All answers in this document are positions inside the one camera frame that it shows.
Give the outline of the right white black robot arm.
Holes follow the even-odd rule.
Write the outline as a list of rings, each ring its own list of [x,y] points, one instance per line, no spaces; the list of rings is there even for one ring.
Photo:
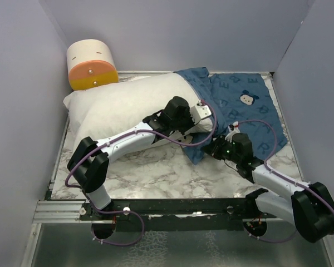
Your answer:
[[[244,210],[248,216],[274,215],[292,224],[311,243],[334,234],[334,201],[327,187],[275,171],[255,157],[246,133],[218,136],[202,151],[214,159],[235,163],[242,178],[262,187],[247,195]]]

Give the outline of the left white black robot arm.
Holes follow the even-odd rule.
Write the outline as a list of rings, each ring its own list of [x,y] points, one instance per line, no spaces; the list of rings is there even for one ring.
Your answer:
[[[67,168],[93,204],[92,212],[97,218],[107,219],[112,212],[112,199],[104,187],[109,164],[152,147],[164,136],[170,140],[174,133],[185,135],[200,122],[198,106],[190,107],[185,99],[175,96],[164,109],[146,116],[127,131],[97,141],[90,137],[80,141]]]

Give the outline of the white pillow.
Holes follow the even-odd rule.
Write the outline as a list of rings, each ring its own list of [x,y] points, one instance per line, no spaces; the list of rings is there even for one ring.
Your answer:
[[[63,100],[73,136],[72,149],[85,137],[99,140],[131,129],[146,116],[164,109],[174,96],[187,100],[189,106],[201,99],[177,73],[72,92]]]

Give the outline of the blue cartoon print pillowcase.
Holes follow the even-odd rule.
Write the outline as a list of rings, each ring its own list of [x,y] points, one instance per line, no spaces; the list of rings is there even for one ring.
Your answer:
[[[241,122],[256,157],[266,159],[288,143],[264,79],[258,73],[210,75],[205,67],[177,71],[210,104],[217,115],[215,136],[226,135],[228,125]]]

